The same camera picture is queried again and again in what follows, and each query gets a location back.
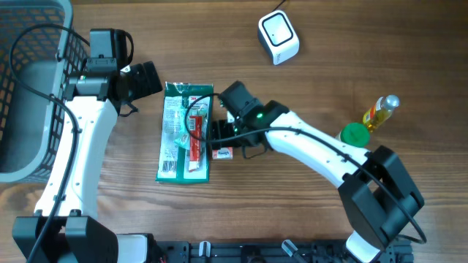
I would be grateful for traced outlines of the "white barcode scanner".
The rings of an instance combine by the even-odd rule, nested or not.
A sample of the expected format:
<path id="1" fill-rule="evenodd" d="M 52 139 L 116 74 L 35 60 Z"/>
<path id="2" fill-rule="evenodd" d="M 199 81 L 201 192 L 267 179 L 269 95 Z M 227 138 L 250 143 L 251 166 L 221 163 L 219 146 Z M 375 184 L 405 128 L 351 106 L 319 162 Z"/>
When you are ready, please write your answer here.
<path id="1" fill-rule="evenodd" d="M 292 58 L 299 51 L 298 35 L 282 10 L 273 11 L 259 20 L 257 37 L 275 66 Z"/>

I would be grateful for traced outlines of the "orange small carton box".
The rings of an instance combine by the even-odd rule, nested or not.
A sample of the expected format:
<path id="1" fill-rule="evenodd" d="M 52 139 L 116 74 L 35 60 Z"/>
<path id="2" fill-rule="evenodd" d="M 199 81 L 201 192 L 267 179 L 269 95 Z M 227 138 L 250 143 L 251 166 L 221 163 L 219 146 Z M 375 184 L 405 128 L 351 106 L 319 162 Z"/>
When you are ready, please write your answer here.
<path id="1" fill-rule="evenodd" d="M 219 150 L 212 150 L 213 160 L 233 159 L 233 148 L 225 147 Z"/>

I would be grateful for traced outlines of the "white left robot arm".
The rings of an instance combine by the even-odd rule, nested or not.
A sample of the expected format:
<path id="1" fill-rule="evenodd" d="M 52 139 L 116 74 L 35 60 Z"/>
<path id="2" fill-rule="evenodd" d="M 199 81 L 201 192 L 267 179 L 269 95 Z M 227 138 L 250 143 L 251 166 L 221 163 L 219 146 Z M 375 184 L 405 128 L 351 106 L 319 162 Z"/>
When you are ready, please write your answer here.
<path id="1" fill-rule="evenodd" d="M 97 220 L 97 185 L 123 104 L 162 91 L 151 61 L 118 70 L 89 61 L 65 85 L 65 123 L 48 184 L 12 236 L 27 262 L 158 262 L 151 234 L 116 234 Z"/>

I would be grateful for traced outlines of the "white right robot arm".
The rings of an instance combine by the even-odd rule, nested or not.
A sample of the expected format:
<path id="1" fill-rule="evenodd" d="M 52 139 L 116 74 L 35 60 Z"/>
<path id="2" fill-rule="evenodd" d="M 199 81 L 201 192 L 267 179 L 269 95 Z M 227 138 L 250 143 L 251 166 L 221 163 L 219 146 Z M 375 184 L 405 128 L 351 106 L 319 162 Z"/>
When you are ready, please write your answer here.
<path id="1" fill-rule="evenodd" d="M 266 145 L 328 180 L 338 191 L 353 228 L 345 249 L 358 262 L 374 262 L 411 224 L 419 243 L 427 241 L 414 217 L 424 199 L 401 159 L 385 146 L 375 151 L 351 146 L 310 126 L 292 110 L 271 101 L 224 100 L 233 133 L 218 143 Z"/>

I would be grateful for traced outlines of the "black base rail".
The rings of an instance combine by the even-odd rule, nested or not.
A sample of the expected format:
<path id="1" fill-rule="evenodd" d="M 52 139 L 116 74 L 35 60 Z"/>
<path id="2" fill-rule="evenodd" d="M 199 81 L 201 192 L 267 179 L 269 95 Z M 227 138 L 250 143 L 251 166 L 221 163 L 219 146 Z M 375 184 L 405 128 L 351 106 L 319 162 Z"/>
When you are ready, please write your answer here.
<path id="1" fill-rule="evenodd" d="M 148 262 L 156 263 L 248 263 L 248 262 L 357 262 L 345 248 L 344 240 L 317 240 L 311 243 L 153 243 Z"/>

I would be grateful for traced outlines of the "green lid jar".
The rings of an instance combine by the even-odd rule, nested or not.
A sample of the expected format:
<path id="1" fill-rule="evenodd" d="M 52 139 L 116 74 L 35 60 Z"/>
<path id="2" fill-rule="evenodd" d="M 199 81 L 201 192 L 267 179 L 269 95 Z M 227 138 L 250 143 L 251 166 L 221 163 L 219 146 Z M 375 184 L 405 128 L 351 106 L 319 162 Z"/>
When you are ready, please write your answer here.
<path id="1" fill-rule="evenodd" d="M 362 123 L 349 123 L 336 135 L 336 139 L 348 145 L 364 148 L 369 144 L 370 133 Z"/>

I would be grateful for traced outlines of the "green 3M gloves package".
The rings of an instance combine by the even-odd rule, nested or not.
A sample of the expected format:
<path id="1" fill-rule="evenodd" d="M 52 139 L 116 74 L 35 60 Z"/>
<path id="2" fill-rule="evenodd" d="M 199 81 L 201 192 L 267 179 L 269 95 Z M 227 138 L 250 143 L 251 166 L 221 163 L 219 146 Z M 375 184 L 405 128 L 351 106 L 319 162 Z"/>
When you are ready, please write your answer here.
<path id="1" fill-rule="evenodd" d="M 207 145 L 200 143 L 200 159 L 190 159 L 190 137 L 186 127 L 193 128 L 195 117 L 201 117 L 201 137 L 211 121 L 211 84 L 165 83 L 162 135 L 156 181 L 159 183 L 194 184 L 209 181 Z"/>

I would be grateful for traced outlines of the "grey plastic shopping basket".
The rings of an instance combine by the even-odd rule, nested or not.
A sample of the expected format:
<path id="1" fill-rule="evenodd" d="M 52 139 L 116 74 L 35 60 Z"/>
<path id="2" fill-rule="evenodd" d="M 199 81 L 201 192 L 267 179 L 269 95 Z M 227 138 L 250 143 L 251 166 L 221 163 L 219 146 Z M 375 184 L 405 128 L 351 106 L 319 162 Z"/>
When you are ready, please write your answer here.
<path id="1" fill-rule="evenodd" d="M 44 183 L 58 151 L 69 74 L 87 56 L 68 0 L 1 2 L 1 181 Z"/>

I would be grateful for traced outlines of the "yellow oil bottle silver cap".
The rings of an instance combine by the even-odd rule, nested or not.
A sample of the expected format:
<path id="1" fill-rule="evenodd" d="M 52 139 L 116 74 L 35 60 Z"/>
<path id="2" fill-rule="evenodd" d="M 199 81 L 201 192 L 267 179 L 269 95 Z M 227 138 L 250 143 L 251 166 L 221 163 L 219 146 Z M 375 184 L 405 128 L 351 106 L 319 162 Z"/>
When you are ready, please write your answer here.
<path id="1" fill-rule="evenodd" d="M 363 125 L 369 133 L 375 131 L 389 119 L 399 104 L 400 101 L 396 95 L 381 96 L 363 115 Z"/>

